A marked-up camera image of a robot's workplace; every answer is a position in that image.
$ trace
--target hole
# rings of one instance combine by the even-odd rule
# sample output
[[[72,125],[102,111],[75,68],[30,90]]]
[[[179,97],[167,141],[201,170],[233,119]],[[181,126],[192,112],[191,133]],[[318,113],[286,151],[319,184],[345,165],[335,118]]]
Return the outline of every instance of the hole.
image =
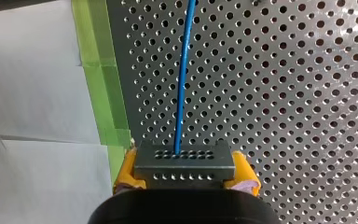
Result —
[[[345,6],[345,0],[337,0],[337,6],[338,6],[338,7],[343,7],[343,6]]]
[[[325,2],[319,2],[318,5],[317,5],[317,7],[318,7],[319,9],[324,9],[325,5],[326,5]]]
[[[338,20],[336,20],[336,25],[337,26],[342,26],[343,24],[344,24],[344,19],[338,19]]]
[[[299,11],[304,11],[306,8],[307,8],[307,6],[305,4],[298,5],[298,10]]]

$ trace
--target metal plate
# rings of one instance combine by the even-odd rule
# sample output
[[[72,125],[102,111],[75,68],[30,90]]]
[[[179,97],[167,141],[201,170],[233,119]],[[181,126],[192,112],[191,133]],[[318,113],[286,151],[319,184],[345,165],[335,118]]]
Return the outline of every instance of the metal plate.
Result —
[[[132,136],[173,143],[187,1],[108,1]],[[251,158],[282,223],[358,223],[358,0],[199,1],[184,144]]]
[[[235,166],[227,141],[182,146],[180,155],[174,155],[172,146],[144,140],[133,172],[148,189],[221,189],[224,180],[234,178]]]

